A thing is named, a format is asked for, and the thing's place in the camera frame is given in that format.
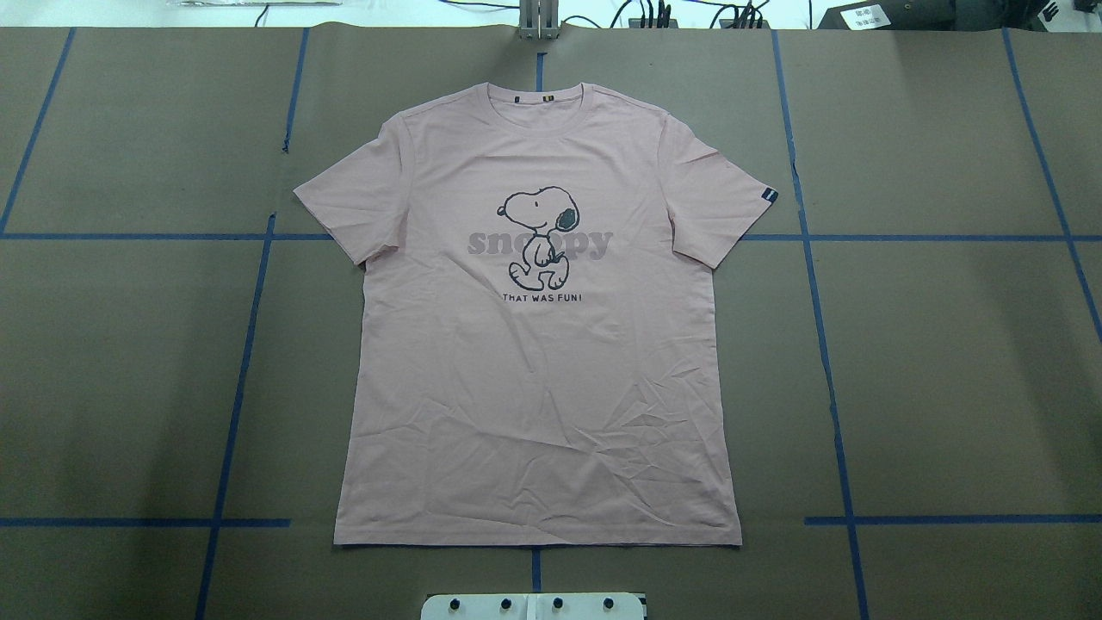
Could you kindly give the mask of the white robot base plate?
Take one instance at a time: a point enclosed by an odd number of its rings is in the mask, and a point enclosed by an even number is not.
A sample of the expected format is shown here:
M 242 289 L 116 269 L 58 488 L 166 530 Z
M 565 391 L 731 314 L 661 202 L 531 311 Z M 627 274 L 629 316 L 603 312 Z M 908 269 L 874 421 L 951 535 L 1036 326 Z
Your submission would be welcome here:
M 479 592 L 433 595 L 421 619 L 647 619 L 637 592 Z

